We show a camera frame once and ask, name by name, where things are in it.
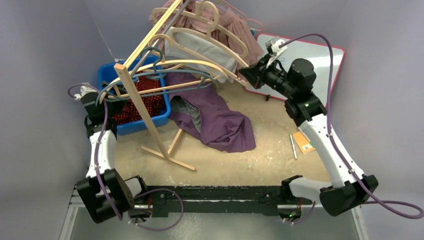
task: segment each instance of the yellow notepad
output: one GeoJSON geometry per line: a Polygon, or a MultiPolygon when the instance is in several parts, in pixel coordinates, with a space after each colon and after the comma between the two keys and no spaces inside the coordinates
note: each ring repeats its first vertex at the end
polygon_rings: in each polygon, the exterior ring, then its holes
{"type": "Polygon", "coordinates": [[[303,154],[315,151],[315,148],[300,131],[293,133],[293,138],[303,154]]]}

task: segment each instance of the hanger hook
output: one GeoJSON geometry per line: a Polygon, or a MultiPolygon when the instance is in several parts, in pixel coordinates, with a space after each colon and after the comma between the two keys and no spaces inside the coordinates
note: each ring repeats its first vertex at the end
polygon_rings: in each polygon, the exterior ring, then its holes
{"type": "Polygon", "coordinates": [[[205,24],[206,35],[210,37],[211,32],[217,28],[220,22],[220,12],[218,11],[217,6],[210,1],[201,1],[201,2],[196,1],[195,10],[194,10],[194,14],[195,14],[194,18],[197,19],[199,22],[200,22],[200,18],[202,18],[201,11],[203,11],[206,8],[211,9],[213,13],[213,21],[208,20],[208,22],[205,24]]]}
{"type": "MultiPolygon", "coordinates": [[[[158,64],[160,61],[162,61],[162,59],[164,59],[164,53],[157,47],[147,46],[147,47],[143,48],[143,50],[141,50],[140,56],[142,56],[146,51],[149,51],[149,50],[156,51],[156,52],[159,53],[159,58],[156,59],[156,61],[153,62],[153,72],[156,74],[156,71],[157,71],[156,64],[158,64]]],[[[166,75],[166,73],[162,73],[160,76],[155,76],[155,78],[151,78],[151,79],[160,79],[160,78],[165,77],[165,75],[166,75]]]]}
{"type": "MultiPolygon", "coordinates": [[[[148,45],[149,46],[152,46],[153,45],[153,41],[155,41],[156,39],[164,39],[164,41],[165,40],[167,40],[168,42],[169,42],[169,44],[170,45],[174,45],[175,44],[175,41],[173,41],[168,35],[166,35],[166,34],[164,34],[164,33],[158,33],[158,34],[155,34],[155,35],[153,35],[152,37],[151,37],[151,39],[148,41],[148,45]]],[[[158,51],[156,51],[156,50],[153,50],[152,52],[151,52],[151,54],[153,54],[153,55],[158,55],[158,53],[157,53],[158,51]]]]}

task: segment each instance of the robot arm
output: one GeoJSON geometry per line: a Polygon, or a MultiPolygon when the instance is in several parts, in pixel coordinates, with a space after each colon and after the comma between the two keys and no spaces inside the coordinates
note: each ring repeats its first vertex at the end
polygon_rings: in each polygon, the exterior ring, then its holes
{"type": "Polygon", "coordinates": [[[122,215],[134,207],[134,197],[142,191],[146,191],[147,187],[139,176],[124,181],[115,170],[117,125],[113,115],[121,112],[125,103],[107,103],[107,122],[102,132],[106,113],[103,104],[96,104],[97,96],[96,91],[84,86],[81,87],[80,94],[75,95],[75,99],[81,101],[88,113],[84,125],[91,143],[88,172],[83,180],[76,183],[76,190],[94,222],[101,223],[116,216],[106,195],[111,196],[117,211],[122,215]]]}
{"type": "Polygon", "coordinates": [[[283,181],[288,183],[290,193],[294,197],[321,203],[330,215],[337,216],[365,203],[369,198],[352,175],[352,171],[371,192],[377,188],[378,181],[373,175],[364,174],[332,131],[335,143],[353,170],[349,170],[342,161],[328,136],[327,110],[312,92],[316,79],[314,66],[310,61],[298,58],[291,63],[288,71],[284,70],[275,57],[277,53],[285,50],[282,49],[285,46],[280,42],[273,38],[266,44],[268,54],[258,63],[241,68],[239,72],[254,88],[258,89],[266,84],[287,97],[284,102],[286,112],[310,139],[330,176],[331,182],[309,180],[300,175],[291,177],[283,181]]]}

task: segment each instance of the clothing pile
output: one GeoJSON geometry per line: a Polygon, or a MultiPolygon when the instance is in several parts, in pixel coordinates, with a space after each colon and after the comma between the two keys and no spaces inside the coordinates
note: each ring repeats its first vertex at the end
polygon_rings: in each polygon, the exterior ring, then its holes
{"type": "MultiPolygon", "coordinates": [[[[135,82],[138,91],[156,89],[161,87],[159,80],[149,79],[146,76],[139,76],[135,82]]],[[[163,95],[143,97],[143,103],[151,117],[158,116],[165,109],[165,100],[163,95]]],[[[132,100],[129,100],[121,114],[115,114],[113,119],[118,125],[132,123],[142,119],[132,100]]]]}
{"type": "MultiPolygon", "coordinates": [[[[190,73],[171,72],[167,86],[197,80],[190,73]]],[[[228,153],[240,153],[256,147],[252,123],[238,111],[231,111],[210,85],[190,91],[170,93],[171,120],[203,144],[228,153]]]]}

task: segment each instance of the blue plastic hanger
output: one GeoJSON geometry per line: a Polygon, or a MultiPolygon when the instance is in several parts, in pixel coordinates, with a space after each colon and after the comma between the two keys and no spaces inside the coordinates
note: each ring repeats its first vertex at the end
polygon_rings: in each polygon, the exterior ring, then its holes
{"type": "MultiPolygon", "coordinates": [[[[205,79],[210,79],[213,84],[215,84],[216,86],[218,86],[217,81],[210,74],[208,74],[206,72],[203,72],[203,71],[188,70],[188,69],[157,69],[156,64],[159,63],[162,60],[162,57],[164,56],[163,55],[163,52],[160,49],[158,49],[156,47],[151,47],[151,46],[144,48],[141,52],[143,53],[143,52],[145,52],[147,50],[155,50],[155,51],[157,51],[159,53],[159,58],[158,58],[158,60],[156,60],[153,63],[153,67],[152,68],[153,68],[154,74],[161,74],[161,75],[150,76],[149,77],[150,79],[159,80],[160,78],[163,78],[167,73],[199,74],[199,75],[203,76],[204,78],[201,78],[200,83],[197,86],[195,86],[195,87],[178,89],[178,90],[170,90],[170,91],[163,90],[163,91],[160,91],[160,92],[142,94],[142,95],[140,95],[140,97],[145,98],[145,97],[150,97],[150,96],[179,93],[179,92],[191,91],[191,90],[196,90],[196,89],[204,89],[204,88],[207,88],[207,87],[209,87],[211,85],[211,83],[208,83],[208,84],[202,86],[202,84],[205,83],[205,79]]],[[[142,73],[139,73],[139,74],[135,74],[134,77],[149,76],[151,74],[152,74],[151,72],[142,72],[142,73]]],[[[96,103],[98,104],[100,102],[100,96],[102,96],[103,93],[106,93],[106,92],[107,92],[108,95],[113,96],[113,97],[116,98],[116,99],[105,98],[104,100],[107,101],[107,102],[118,102],[118,101],[125,101],[125,100],[130,99],[130,97],[119,97],[119,96],[117,96],[117,95],[115,95],[115,94],[107,91],[107,89],[112,89],[112,87],[114,87],[114,86],[116,86],[118,84],[122,84],[120,80],[119,81],[116,81],[116,82],[114,82],[112,84],[109,84],[107,87],[103,88],[100,91],[100,93],[97,95],[96,103]]]]}

